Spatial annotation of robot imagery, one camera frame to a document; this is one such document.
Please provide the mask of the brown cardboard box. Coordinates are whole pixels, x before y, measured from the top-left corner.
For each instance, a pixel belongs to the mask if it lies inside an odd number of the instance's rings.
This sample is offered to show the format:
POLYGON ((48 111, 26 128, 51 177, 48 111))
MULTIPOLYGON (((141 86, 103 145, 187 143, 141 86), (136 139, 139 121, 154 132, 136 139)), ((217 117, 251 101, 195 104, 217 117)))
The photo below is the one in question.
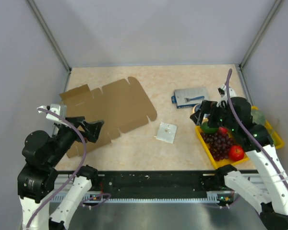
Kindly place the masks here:
POLYGON ((83 116, 87 122, 104 121, 98 141, 87 143, 87 153, 157 118, 155 107, 135 77, 93 90, 86 84, 61 93, 60 97, 67 106, 67 117, 83 116))

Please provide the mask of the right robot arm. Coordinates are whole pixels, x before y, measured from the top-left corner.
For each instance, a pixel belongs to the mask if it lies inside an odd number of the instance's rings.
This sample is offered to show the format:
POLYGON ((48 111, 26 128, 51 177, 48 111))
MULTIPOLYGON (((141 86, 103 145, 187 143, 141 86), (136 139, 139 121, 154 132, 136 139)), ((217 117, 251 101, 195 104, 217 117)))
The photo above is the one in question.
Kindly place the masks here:
POLYGON ((273 139, 265 126, 252 120, 252 106, 242 97, 232 97, 221 103, 204 100, 190 119, 199 125, 208 115, 210 128, 226 128, 253 162, 266 191, 246 179, 232 165, 217 170, 217 188, 237 192, 259 214, 268 230, 288 230, 288 175, 276 153, 273 139))

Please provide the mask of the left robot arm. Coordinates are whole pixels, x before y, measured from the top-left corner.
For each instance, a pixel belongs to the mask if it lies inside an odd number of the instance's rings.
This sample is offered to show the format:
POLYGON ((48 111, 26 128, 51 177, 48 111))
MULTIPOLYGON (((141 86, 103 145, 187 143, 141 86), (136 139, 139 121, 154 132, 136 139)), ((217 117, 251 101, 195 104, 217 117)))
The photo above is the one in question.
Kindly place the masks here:
POLYGON ((59 205, 49 214, 49 202, 56 195, 55 166, 74 142, 96 143, 104 121, 86 122, 83 116, 67 117, 67 125, 58 125, 55 135, 37 130, 27 136, 22 155, 25 165, 17 177, 18 196, 23 209, 23 229, 66 230, 83 196, 100 185, 97 169, 80 165, 72 176, 72 187, 59 205))

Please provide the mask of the green avocado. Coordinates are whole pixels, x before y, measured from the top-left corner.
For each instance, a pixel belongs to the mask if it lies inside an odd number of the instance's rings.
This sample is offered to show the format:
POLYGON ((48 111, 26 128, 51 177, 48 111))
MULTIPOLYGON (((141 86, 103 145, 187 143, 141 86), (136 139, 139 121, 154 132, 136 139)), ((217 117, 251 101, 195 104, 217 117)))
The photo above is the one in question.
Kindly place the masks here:
POLYGON ((210 126, 208 125, 208 122, 207 122, 207 121, 206 121, 206 122, 203 122, 203 123, 200 125, 200 128, 201 128, 201 130, 202 130, 204 133, 206 133, 206 134, 214 134, 214 133, 216 133, 216 132, 219 130, 218 127, 210 127, 210 126))

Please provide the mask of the red fruit behind avocado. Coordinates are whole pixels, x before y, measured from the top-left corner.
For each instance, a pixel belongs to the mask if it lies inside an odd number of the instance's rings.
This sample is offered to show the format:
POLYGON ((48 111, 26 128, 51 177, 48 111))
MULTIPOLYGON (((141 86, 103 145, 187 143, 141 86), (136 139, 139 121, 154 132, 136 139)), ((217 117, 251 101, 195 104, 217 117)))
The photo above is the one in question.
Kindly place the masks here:
POLYGON ((218 128, 218 132, 221 133, 221 134, 226 134, 228 132, 228 130, 224 127, 219 127, 218 128))

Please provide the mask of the razor blister pack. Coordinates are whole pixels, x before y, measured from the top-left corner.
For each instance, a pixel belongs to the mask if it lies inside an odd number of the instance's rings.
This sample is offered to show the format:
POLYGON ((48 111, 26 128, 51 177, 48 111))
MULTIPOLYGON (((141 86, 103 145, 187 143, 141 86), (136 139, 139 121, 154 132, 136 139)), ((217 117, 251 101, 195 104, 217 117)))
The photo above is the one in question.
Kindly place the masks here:
POLYGON ((205 87, 176 89, 171 97, 171 101, 177 109, 194 107, 208 99, 208 90, 205 87))

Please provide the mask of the dark red grape bunch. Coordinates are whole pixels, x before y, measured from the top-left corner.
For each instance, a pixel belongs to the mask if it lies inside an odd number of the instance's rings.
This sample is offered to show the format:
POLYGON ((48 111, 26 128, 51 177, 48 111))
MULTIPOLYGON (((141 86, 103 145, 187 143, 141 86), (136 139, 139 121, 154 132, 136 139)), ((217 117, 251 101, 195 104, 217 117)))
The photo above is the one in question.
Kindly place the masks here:
POLYGON ((233 138, 230 138, 228 133, 221 131, 213 134, 202 133, 205 144, 208 145, 208 149, 215 161, 220 161, 229 158, 229 150, 235 144, 233 138))

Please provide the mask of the small silver foil packet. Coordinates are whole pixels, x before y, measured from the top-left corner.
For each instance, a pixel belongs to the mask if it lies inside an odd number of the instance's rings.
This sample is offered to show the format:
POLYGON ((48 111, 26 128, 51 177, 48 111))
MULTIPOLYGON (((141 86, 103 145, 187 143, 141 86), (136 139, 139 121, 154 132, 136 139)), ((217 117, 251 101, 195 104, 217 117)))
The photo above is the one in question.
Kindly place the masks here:
POLYGON ((176 125, 161 122, 156 134, 156 139, 166 143, 173 144, 176 132, 177 132, 176 125))

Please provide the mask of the red apple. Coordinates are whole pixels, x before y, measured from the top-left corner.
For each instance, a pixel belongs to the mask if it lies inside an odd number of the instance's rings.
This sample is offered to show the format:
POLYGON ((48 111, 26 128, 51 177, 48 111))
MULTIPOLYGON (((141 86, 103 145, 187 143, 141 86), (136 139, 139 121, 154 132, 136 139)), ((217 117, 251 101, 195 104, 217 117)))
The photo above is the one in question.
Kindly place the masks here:
POLYGON ((232 160, 232 161, 240 161, 244 158, 244 150, 241 146, 231 146, 229 151, 228 151, 228 157, 232 160))

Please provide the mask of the green melon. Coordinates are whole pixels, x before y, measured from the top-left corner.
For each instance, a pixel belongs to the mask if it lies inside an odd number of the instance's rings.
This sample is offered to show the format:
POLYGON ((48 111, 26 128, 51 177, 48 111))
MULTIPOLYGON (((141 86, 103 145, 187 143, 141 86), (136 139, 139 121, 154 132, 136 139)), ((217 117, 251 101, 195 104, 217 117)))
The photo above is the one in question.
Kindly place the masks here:
POLYGON ((251 115, 252 115, 252 122, 253 123, 263 125, 263 126, 265 125, 266 118, 265 118, 262 111, 257 110, 257 109, 252 109, 251 115))

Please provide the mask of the yellow plastic tray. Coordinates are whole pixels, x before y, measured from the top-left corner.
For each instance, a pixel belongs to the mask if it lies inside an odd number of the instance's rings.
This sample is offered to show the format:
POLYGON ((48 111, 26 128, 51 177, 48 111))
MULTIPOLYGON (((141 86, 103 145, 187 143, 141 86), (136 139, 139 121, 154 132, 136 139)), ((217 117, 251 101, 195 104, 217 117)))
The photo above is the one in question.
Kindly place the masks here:
MULTIPOLYGON (((238 116, 248 131, 262 146, 280 149, 284 141, 272 129, 260 110, 255 106, 235 106, 238 116)), ((229 106, 217 107, 206 101, 198 106, 191 120, 196 124, 195 132, 211 164, 218 169, 227 164, 238 165, 249 160, 247 152, 258 147, 237 124, 229 106)))

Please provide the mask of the aluminium frame post right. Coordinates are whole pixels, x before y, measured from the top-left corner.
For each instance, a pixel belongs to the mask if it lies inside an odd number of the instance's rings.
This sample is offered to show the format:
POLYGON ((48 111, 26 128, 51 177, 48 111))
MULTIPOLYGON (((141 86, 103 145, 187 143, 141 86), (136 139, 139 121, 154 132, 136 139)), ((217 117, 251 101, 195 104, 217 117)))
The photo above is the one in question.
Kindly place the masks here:
POLYGON ((266 33, 270 24, 273 22, 274 18, 278 14, 278 12, 281 9, 284 2, 285 2, 284 0, 275 0, 274 1, 272 8, 270 9, 269 13, 267 14, 267 16, 266 16, 265 20, 263 21, 259 31, 257 32, 255 38, 253 39, 250 47, 248 48, 246 54, 243 57, 241 63, 239 64, 239 68, 241 71, 244 69, 244 67, 248 63, 249 59, 251 58, 252 54, 256 50, 260 41, 263 39, 264 34, 266 33))

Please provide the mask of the aluminium frame post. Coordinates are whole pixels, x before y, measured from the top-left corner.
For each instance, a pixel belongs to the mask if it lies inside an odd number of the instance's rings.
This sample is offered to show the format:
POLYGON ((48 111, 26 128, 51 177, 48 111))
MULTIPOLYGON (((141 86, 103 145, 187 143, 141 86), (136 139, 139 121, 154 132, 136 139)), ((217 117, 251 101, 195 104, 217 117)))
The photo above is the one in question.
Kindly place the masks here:
POLYGON ((28 5, 28 7, 30 8, 30 10, 32 11, 33 15, 35 16, 35 18, 38 21, 38 24, 40 25, 43 33, 45 34, 49 44, 51 45, 51 47, 53 48, 55 54, 57 55, 58 59, 60 60, 60 62, 62 63, 62 65, 64 66, 64 68, 67 70, 68 73, 71 72, 71 67, 68 64, 65 56, 63 55, 55 37, 53 36, 51 30, 49 29, 44 17, 42 16, 36 2, 34 0, 26 0, 26 3, 28 5))
POLYGON ((259 31, 257 32, 255 38, 253 39, 250 47, 248 48, 246 54, 243 57, 241 63, 239 64, 239 68, 241 71, 244 69, 244 67, 248 63, 249 59, 251 58, 252 54, 256 50, 260 41, 263 39, 264 34, 266 33, 270 24, 273 22, 274 18, 278 14, 278 12, 281 9, 284 2, 285 2, 284 0, 275 0, 274 1, 272 8, 270 9, 269 13, 267 14, 267 16, 266 16, 265 20, 263 21, 259 31))

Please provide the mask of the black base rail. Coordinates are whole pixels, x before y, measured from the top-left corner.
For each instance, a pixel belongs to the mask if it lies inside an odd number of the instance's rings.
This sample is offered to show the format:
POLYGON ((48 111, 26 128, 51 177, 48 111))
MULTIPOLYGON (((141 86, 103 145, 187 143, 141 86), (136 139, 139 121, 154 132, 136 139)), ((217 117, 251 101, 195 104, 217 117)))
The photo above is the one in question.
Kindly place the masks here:
POLYGON ((99 171, 90 191, 116 199, 206 198, 210 191, 245 190, 226 185, 223 170, 215 171, 99 171))

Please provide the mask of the aluminium frame post left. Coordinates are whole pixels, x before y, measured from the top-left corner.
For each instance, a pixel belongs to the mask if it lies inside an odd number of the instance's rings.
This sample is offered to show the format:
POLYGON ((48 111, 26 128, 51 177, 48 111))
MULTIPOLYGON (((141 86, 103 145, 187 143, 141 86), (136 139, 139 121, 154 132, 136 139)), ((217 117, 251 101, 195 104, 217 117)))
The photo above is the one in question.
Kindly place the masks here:
POLYGON ((28 5, 28 7, 30 8, 30 10, 32 11, 33 15, 35 16, 35 18, 38 21, 38 24, 40 25, 43 33, 45 34, 49 44, 51 45, 51 47, 53 48, 55 54, 57 55, 58 59, 60 60, 60 62, 62 63, 62 65, 64 66, 64 68, 67 70, 68 73, 71 72, 71 67, 68 64, 65 56, 63 55, 55 37, 53 36, 51 30, 49 29, 44 17, 42 16, 36 2, 34 0, 26 0, 26 3, 28 5))

